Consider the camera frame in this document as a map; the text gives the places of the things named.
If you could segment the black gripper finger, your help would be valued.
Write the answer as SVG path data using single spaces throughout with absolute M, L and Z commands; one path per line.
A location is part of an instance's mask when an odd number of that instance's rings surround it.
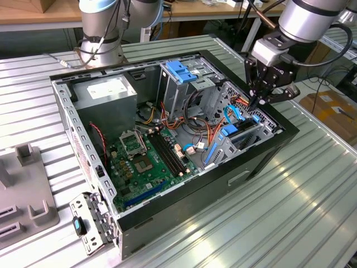
M 261 84 L 260 72 L 259 72 L 257 61 L 251 58 L 245 59 L 244 68 L 245 68 L 245 79 L 250 88 L 249 108 L 255 109 L 259 102 L 260 84 Z
M 284 89 L 266 85 L 256 91 L 255 106 L 289 101 L 299 95 L 300 90 L 294 85 L 289 85 Z

